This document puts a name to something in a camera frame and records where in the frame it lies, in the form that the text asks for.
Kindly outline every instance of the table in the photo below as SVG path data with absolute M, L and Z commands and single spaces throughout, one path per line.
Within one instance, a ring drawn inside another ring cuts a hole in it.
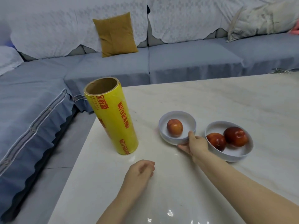
M 49 224 L 95 223 L 115 198 L 129 166 L 156 162 L 155 175 L 125 223 L 244 223 L 188 156 L 163 141 L 159 118 L 190 113 L 197 134 L 216 120 L 236 123 L 254 140 L 236 169 L 299 204 L 299 74 L 272 74 L 123 88 L 139 139 L 117 154 L 96 119 Z

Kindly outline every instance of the dark red nectarine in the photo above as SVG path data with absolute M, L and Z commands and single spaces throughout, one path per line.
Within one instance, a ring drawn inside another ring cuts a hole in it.
M 207 140 L 219 151 L 223 151 L 226 146 L 226 140 L 222 134 L 219 133 L 210 133 L 207 136 Z
M 183 129 L 183 124 L 178 119 L 171 119 L 167 123 L 167 130 L 173 137 L 181 136 Z
M 229 127 L 224 131 L 223 135 L 226 142 L 235 147 L 242 147 L 248 142 L 246 133 L 239 127 Z

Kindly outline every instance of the cardboard core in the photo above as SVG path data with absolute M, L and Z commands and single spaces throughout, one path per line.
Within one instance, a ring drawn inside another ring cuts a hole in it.
M 118 85 L 118 80 L 115 78 L 102 78 L 91 82 L 85 89 L 89 95 L 98 95 L 107 93 Z

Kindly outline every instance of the person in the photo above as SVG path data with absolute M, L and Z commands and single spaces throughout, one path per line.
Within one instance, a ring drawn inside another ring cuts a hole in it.
M 206 139 L 189 132 L 189 143 L 178 148 L 206 174 L 247 224 L 299 223 L 299 206 L 237 171 L 209 152 Z M 155 162 L 141 160 L 125 175 L 115 200 L 96 224 L 120 224 L 153 176 Z

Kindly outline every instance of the bowl rim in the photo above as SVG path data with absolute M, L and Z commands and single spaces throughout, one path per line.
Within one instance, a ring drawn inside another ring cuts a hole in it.
M 195 129 L 193 130 L 193 132 L 195 133 L 196 132 L 196 120 L 195 120 L 195 118 L 191 115 L 191 114 L 189 114 L 188 112 L 184 112 L 184 111 L 179 111 L 179 110 L 176 110 L 176 111 L 170 111 L 170 112 L 167 112 L 167 113 L 165 113 L 164 115 L 162 115 L 162 117 L 159 119 L 159 123 L 158 123 L 158 127 L 159 127 L 159 131 L 160 131 L 160 133 L 163 135 L 163 136 L 165 136 L 165 137 L 167 137 L 167 138 L 169 138 L 169 139 L 172 139 L 172 140 L 184 140 L 184 139 L 186 139 L 186 138 L 188 138 L 188 136 L 187 137 L 184 137 L 184 138 L 180 138 L 180 139 L 178 139 L 178 138 L 175 138 L 175 137 L 170 137 L 170 136 L 167 136 L 166 134 L 164 134 L 162 131 L 161 131 L 161 121 L 162 121 L 162 119 L 163 119 L 163 117 L 165 117 L 167 114 L 169 114 L 169 113 L 172 113 L 172 112 L 180 112 L 180 113 L 184 113 L 184 114 L 187 114 L 187 115 L 189 115 L 190 117 L 192 117 L 192 119 L 194 120 L 194 123 L 195 123 Z
M 209 140 L 207 139 L 207 128 L 213 124 L 213 123 L 229 123 L 229 124 L 234 124 L 236 127 L 239 127 L 241 128 L 242 130 L 245 131 L 245 133 L 249 136 L 249 138 L 251 139 L 252 141 L 252 149 L 250 150 L 249 153 L 252 152 L 253 148 L 254 148 L 254 143 L 253 143 L 253 139 L 252 139 L 252 136 L 248 133 L 247 130 L 245 130 L 243 127 L 239 126 L 238 124 L 235 124 L 233 122 L 229 122 L 229 121 L 223 121 L 223 120 L 218 120 L 218 121 L 214 121 L 214 122 L 211 122 L 210 124 L 208 124 L 208 126 L 206 127 L 206 129 L 204 130 L 204 136 L 205 136 L 205 139 L 207 140 L 207 142 L 209 143 L 210 146 L 212 146 L 212 144 L 209 142 Z M 233 156 L 233 155 L 229 155 L 229 154 L 226 154 L 218 149 L 216 149 L 214 146 L 212 146 L 213 149 L 217 150 L 217 152 L 220 152 L 221 154 L 225 155 L 225 156 L 231 156 L 231 157 L 246 157 L 249 153 L 245 154 L 245 155 L 241 155 L 241 156 Z

